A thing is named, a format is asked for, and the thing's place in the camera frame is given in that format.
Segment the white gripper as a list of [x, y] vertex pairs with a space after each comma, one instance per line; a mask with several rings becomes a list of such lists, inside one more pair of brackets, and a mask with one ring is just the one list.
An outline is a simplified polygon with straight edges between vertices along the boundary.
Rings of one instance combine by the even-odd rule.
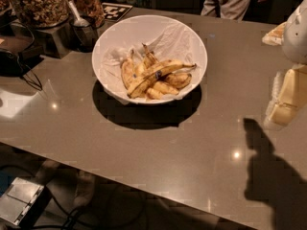
[[282, 44], [285, 56], [295, 64], [288, 71], [279, 71], [272, 83], [264, 127], [279, 130], [286, 127], [307, 104], [307, 0], [283, 22], [262, 37], [262, 42]]

